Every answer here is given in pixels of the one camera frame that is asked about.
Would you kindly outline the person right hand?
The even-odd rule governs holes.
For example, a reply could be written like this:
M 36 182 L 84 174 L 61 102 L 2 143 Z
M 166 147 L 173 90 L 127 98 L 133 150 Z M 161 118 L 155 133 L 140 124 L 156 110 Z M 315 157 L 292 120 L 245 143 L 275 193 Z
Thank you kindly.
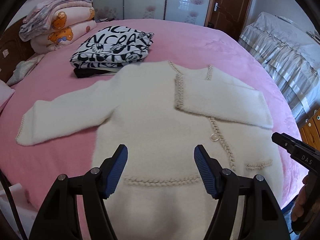
M 298 197 L 295 201 L 294 207 L 291 211 L 291 220 L 295 222 L 299 217 L 301 217 L 304 213 L 303 205 L 306 201 L 306 186 L 308 184 L 309 176 L 305 176 L 303 179 L 303 187 L 300 189 Z

